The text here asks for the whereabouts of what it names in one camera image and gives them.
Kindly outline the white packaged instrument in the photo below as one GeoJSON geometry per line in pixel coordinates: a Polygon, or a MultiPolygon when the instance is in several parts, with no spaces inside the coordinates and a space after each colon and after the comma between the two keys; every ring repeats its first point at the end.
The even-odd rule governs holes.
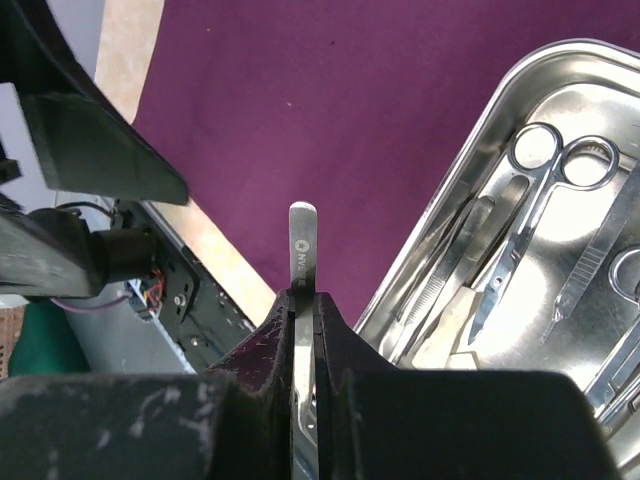
{"type": "Polygon", "coordinates": [[[464,326],[475,313],[479,293],[461,287],[438,317],[436,328],[417,350],[411,365],[416,369],[444,369],[464,326]]]}

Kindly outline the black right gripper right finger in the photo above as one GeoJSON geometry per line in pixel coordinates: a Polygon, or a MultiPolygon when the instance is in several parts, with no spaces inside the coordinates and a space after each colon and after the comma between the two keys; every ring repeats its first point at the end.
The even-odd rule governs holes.
{"type": "Polygon", "coordinates": [[[358,459],[354,380],[397,368],[347,325],[326,292],[314,298],[313,334],[319,477],[354,479],[358,459]]]}

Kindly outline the steel instrument tray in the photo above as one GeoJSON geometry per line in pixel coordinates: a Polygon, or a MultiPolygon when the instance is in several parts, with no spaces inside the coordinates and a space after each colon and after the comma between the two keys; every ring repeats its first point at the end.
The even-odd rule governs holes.
{"type": "MultiPolygon", "coordinates": [[[[639,56],[591,39],[541,48],[503,78],[390,272],[356,325],[357,333],[395,366],[411,365],[445,306],[461,287],[476,290],[476,306],[504,250],[532,178],[513,170],[507,150],[515,134],[532,122],[553,125],[566,144],[600,135],[619,149],[613,180],[588,192],[554,190],[510,285],[476,340],[468,342],[468,320],[446,367],[547,370],[570,377],[586,394],[597,370],[596,318],[603,310],[609,264],[621,250],[639,247],[639,197],[609,255],[573,314],[539,339],[553,304],[584,248],[599,229],[628,174],[639,162],[639,56]],[[435,267],[465,207],[483,196],[495,205],[454,268],[426,319],[394,358],[402,310],[435,267]]],[[[600,152],[580,150],[565,171],[581,185],[607,170],[600,152]]],[[[602,410],[590,403],[620,473],[639,475],[639,371],[602,410]]]]}

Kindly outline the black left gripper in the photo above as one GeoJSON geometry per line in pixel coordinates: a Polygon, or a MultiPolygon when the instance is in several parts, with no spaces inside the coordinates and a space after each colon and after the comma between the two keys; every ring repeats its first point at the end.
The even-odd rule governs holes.
{"type": "Polygon", "coordinates": [[[1,80],[17,91],[50,188],[187,203],[185,180],[85,72],[46,2],[2,2],[1,80]]]}

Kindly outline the surgical scissors steel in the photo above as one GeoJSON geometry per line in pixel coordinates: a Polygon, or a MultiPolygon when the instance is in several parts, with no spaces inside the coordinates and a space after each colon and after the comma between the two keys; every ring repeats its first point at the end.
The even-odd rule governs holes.
{"type": "Polygon", "coordinates": [[[532,178],[532,186],[509,230],[506,246],[485,286],[470,327],[472,344],[500,304],[519,264],[534,237],[546,206],[558,187],[579,192],[600,189],[615,177],[620,163],[616,144],[600,135],[586,135],[566,144],[556,127],[532,122],[515,134],[507,150],[507,160],[514,171],[532,178]],[[566,174],[568,160],[580,150],[600,152],[608,160],[606,172],[594,183],[581,185],[566,174]]]}

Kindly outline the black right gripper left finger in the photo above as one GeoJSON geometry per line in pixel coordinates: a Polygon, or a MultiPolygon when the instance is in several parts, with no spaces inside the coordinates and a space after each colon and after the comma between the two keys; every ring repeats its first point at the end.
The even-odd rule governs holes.
{"type": "Polygon", "coordinates": [[[292,477],[292,305],[280,291],[264,322],[207,370],[226,381],[211,479],[292,477]]]}

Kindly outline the purple cloth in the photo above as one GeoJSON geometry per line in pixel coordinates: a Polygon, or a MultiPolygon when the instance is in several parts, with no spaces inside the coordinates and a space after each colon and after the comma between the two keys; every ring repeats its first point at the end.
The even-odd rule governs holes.
{"type": "Polygon", "coordinates": [[[169,1],[136,129],[267,284],[319,212],[317,287],[355,323],[497,84],[570,38],[639,46],[635,1],[169,1]]]}

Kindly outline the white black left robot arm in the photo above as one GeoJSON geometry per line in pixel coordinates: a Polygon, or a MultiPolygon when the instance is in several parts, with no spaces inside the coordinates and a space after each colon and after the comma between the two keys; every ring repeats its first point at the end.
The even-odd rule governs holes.
{"type": "MultiPolygon", "coordinates": [[[[44,1],[1,4],[1,80],[14,86],[53,190],[185,205],[181,175],[122,117],[76,60],[44,1]]],[[[1,198],[1,291],[27,299],[91,298],[150,274],[141,229],[91,231],[67,210],[29,213],[1,198]]]]}

